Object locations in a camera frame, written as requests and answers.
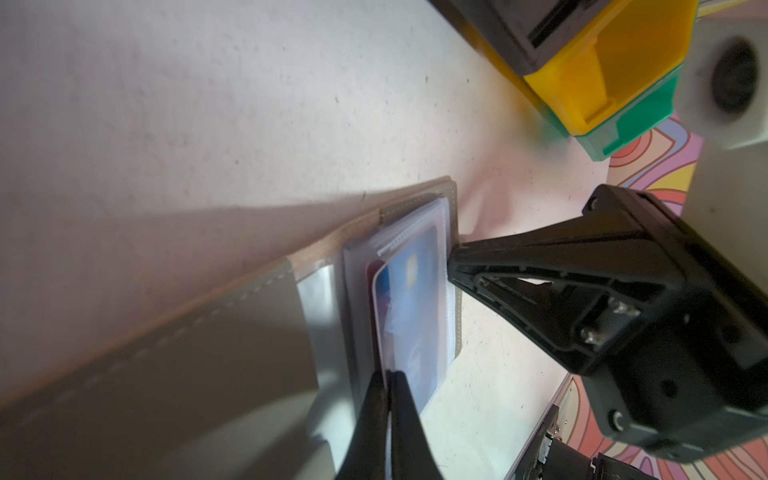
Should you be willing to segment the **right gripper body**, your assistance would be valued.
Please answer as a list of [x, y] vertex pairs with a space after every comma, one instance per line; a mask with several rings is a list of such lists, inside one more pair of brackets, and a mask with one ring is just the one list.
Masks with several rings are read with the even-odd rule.
[[650, 194], [599, 186], [587, 220], [619, 326], [582, 377], [601, 433], [690, 463], [767, 432], [767, 297]]

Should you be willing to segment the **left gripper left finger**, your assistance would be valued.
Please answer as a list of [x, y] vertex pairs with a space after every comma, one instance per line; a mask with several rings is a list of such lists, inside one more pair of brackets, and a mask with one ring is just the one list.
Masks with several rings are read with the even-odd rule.
[[389, 395], [381, 371], [369, 381], [355, 430], [336, 478], [384, 479]]

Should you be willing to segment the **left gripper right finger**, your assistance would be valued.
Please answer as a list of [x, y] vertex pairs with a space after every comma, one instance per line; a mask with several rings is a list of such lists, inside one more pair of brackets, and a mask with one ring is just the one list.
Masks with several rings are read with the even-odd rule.
[[387, 374], [392, 416], [391, 467], [393, 479], [442, 479], [421, 424], [406, 375]]

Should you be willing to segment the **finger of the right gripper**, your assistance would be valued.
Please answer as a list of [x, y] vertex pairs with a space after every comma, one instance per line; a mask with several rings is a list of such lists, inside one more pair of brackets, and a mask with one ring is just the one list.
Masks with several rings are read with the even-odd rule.
[[448, 277], [503, 300], [654, 298], [654, 243], [628, 215], [584, 215], [456, 246]]
[[611, 335], [597, 325], [624, 283], [590, 275], [537, 278], [457, 275], [455, 285], [503, 317], [571, 373], [591, 375], [606, 361]]

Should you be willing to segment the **grey card holder wallet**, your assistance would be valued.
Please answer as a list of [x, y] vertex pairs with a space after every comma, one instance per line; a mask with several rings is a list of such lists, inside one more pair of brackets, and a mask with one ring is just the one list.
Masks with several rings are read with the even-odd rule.
[[1, 409], [5, 479], [335, 479], [381, 371], [374, 275], [439, 235], [447, 281], [456, 185], [421, 191], [221, 287]]

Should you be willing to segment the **blue credit card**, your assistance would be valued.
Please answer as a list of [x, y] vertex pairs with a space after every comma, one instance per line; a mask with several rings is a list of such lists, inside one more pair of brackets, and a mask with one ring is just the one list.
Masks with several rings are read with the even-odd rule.
[[402, 372], [418, 413], [445, 378], [446, 295], [437, 228], [401, 246], [374, 275], [371, 293], [383, 372]]

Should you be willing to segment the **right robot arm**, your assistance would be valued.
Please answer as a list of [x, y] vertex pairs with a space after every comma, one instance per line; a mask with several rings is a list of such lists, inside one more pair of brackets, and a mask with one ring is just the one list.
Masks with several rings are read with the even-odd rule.
[[704, 138], [680, 215], [601, 185], [448, 277], [581, 376], [605, 436], [690, 463], [767, 432], [766, 20], [701, 20], [674, 104]]

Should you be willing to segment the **green plastic bin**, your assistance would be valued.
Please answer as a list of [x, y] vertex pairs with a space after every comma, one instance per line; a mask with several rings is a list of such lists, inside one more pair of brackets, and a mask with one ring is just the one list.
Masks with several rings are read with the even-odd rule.
[[673, 114], [682, 69], [678, 65], [593, 130], [575, 136], [592, 161], [608, 159]]

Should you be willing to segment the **yellow plastic bin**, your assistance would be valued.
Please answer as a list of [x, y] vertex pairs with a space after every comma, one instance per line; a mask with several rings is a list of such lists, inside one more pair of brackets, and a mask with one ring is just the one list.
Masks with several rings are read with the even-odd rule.
[[522, 83], [572, 136], [625, 107], [688, 53], [696, 1], [614, 0], [537, 72], [519, 76], [490, 47], [492, 63]]

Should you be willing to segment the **black plastic bin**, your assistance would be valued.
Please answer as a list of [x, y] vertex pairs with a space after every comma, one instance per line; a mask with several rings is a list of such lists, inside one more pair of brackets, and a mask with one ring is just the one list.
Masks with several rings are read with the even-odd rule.
[[442, 0], [457, 30], [483, 40], [519, 76], [537, 72], [609, 3], [592, 0]]

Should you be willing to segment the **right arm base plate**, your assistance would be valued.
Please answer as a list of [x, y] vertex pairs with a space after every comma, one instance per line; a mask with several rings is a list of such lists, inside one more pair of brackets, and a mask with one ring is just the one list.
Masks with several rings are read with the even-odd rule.
[[551, 405], [508, 472], [512, 480], [653, 480], [636, 467], [602, 453], [589, 457], [556, 436], [559, 407]]

